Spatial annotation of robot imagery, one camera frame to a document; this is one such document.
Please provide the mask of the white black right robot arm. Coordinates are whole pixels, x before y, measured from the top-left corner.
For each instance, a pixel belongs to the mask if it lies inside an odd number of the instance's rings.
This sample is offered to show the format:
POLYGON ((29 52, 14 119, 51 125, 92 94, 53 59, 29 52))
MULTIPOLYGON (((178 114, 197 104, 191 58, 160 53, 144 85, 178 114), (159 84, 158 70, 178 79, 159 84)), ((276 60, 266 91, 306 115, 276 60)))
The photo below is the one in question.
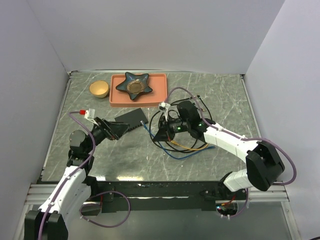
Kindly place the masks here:
POLYGON ((160 117, 155 142, 171 142, 178 133, 187 132, 196 140, 219 147, 242 160, 246 168, 227 173, 218 184, 218 193, 230 199, 237 191, 255 187, 267 191, 284 172, 285 166, 276 148, 266 140, 250 140, 230 132, 215 121, 202 118, 197 107, 189 100, 177 105, 178 117, 169 115, 170 104, 158 105, 160 117))

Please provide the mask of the black network switch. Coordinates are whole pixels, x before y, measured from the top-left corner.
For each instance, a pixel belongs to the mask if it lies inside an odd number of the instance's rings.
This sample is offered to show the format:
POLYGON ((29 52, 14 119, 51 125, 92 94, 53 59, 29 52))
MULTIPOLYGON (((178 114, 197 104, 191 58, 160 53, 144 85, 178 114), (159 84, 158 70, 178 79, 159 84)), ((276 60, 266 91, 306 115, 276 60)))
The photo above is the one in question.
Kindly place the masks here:
POLYGON ((129 124, 127 132, 131 132, 136 128, 142 127, 143 124, 141 122, 144 124, 148 123, 148 119, 141 108, 119 115, 115 117, 114 120, 117 123, 129 124))

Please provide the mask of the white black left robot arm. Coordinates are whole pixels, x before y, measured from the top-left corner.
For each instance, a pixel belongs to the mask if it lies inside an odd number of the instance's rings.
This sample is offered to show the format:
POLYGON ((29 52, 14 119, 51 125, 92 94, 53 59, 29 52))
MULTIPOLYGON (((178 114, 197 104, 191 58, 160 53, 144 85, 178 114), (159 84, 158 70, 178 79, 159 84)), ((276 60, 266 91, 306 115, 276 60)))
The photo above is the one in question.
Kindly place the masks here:
POLYGON ((94 118, 91 130, 83 127, 69 136, 66 168, 50 196, 37 209, 30 210, 24 219, 26 240, 66 240, 69 225, 83 203, 94 201, 99 195, 98 182, 89 176, 96 147, 105 139, 119 140, 129 124, 94 118))

